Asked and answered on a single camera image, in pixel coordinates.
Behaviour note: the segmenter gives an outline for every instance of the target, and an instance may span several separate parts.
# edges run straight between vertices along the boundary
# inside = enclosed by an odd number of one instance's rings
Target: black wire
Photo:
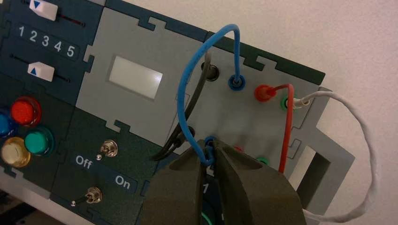
[[[204,65],[202,73],[200,75],[199,82],[196,85],[195,91],[193,92],[193,95],[192,95],[192,99],[189,102],[189,104],[185,110],[186,119],[188,119],[189,116],[191,115],[193,108],[195,108],[195,105],[199,99],[201,92],[202,92],[202,89],[205,86],[207,74],[210,72],[210,62],[211,62],[211,54],[207,52],[205,55],[205,65]],[[167,139],[166,144],[163,146],[163,148],[158,153],[153,155],[151,157],[151,159],[154,161],[159,161],[159,160],[166,158],[168,155],[170,155],[174,151],[174,150],[171,150],[170,147],[175,142],[177,136],[180,133],[181,133],[181,127],[180,127],[180,123],[178,123],[177,126],[174,128],[173,132],[171,133],[170,137]]]

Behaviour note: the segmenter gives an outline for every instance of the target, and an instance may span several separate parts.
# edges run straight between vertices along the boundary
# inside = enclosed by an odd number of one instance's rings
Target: white wire
[[[372,174],[372,181],[370,183],[369,189],[367,190],[367,193],[366,193],[366,196],[365,196],[365,199],[363,200],[363,202],[360,205],[358,205],[355,209],[351,210],[350,212],[348,212],[346,214],[337,215],[337,216],[322,216],[322,215],[313,214],[304,209],[303,209],[303,212],[306,217],[317,220],[317,221],[344,223],[344,222],[348,222],[352,219],[358,218],[358,217],[362,216],[363,214],[365,214],[366,211],[371,207],[371,205],[375,201],[377,190],[379,187],[379,182],[380,182],[380,174],[378,172],[378,165],[377,165],[377,152],[375,151],[372,134],[371,134],[365,120],[361,116],[360,112],[351,103],[349,103],[344,97],[342,97],[334,92],[331,92],[331,91],[317,91],[317,92],[314,92],[314,93],[302,98],[302,102],[307,102],[314,97],[321,97],[321,96],[330,97],[330,98],[333,98],[333,99],[343,103],[347,107],[347,109],[351,112],[351,114],[360,123],[363,135],[365,137],[367,147],[369,149],[369,161],[370,161],[370,171]]]

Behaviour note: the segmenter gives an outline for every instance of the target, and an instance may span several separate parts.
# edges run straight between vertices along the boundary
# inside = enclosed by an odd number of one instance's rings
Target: metal toggle switch
[[[102,160],[104,156],[106,157],[115,157],[117,155],[117,144],[113,140],[105,140],[99,150],[99,154],[96,159],[98,161]]]
[[[70,204],[71,206],[75,207],[83,202],[87,202],[89,204],[99,203],[102,200],[102,192],[98,187],[91,187],[87,190],[87,193],[76,199],[73,200]]]

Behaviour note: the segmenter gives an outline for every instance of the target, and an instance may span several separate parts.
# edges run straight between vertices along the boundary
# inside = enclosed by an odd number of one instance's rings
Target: white wall
[[[206,30],[236,23],[242,42],[325,72],[322,86],[350,97],[364,112],[383,174],[375,207],[347,224],[398,224],[398,1],[128,1]],[[346,212],[370,182],[362,133],[336,102],[328,104],[318,127],[356,157],[327,214]]]

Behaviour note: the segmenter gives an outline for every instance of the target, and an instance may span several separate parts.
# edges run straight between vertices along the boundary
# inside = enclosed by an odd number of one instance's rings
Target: dark teal panel module
[[[214,33],[209,32],[206,35],[207,40]],[[220,41],[218,41],[215,47],[233,53],[234,49],[234,40],[229,37],[223,37]],[[255,48],[253,46],[247,45],[245,43],[240,44],[240,56],[244,57],[243,64],[252,67],[256,70],[262,71],[264,69],[264,64],[257,62],[257,57],[261,56],[276,62],[276,70],[282,71],[284,73],[290,74],[292,76],[298,77],[305,81],[320,85],[325,77],[325,73],[318,71],[316,69],[312,69],[310,67],[306,67],[299,63],[293,62],[291,60],[285,59],[283,57],[274,55],[272,53],[266,52],[264,50]]]
[[[27,1],[10,2],[3,21],[10,29],[2,31],[0,71],[23,81],[30,91],[43,86],[47,94],[75,105],[84,73],[91,68],[83,61],[84,52],[94,41],[103,7],[84,0],[49,2],[58,6],[55,21],[35,14]],[[28,64],[34,62],[55,68],[52,82],[27,73]]]
[[[105,7],[139,19],[138,26],[147,28],[148,30],[155,30],[155,25],[148,21],[150,17],[153,17],[166,22],[165,28],[175,33],[201,42],[205,41],[206,38],[207,30],[192,26],[151,10],[132,5],[125,1],[107,0]]]
[[[41,188],[50,191],[58,164],[63,161],[65,152],[58,151],[59,143],[66,137],[68,132],[70,120],[74,107],[62,102],[52,96],[44,93],[41,87],[37,93],[31,93],[23,89],[23,84],[20,81],[12,79],[8,76],[0,74],[0,89],[8,90],[2,91],[0,95],[0,105],[10,108],[12,103],[20,96],[30,96],[40,103],[42,109],[42,117],[39,125],[48,128],[54,135],[55,147],[49,156],[31,156],[31,160],[27,166],[17,168],[23,173],[23,177],[40,186]],[[27,131],[31,128],[19,127],[17,136],[24,138]],[[15,176],[11,171],[11,166],[5,164],[0,158],[0,165],[5,168],[7,174]]]
[[[69,134],[60,146],[68,154],[59,165],[51,199],[95,224],[134,223],[144,200],[142,189],[158,164],[149,157],[161,149],[159,145],[130,133],[125,124],[117,121],[116,125],[120,133],[106,128],[104,120],[76,109]],[[105,140],[114,140],[118,153],[97,161]],[[101,203],[71,207],[71,201],[90,187],[102,191]]]

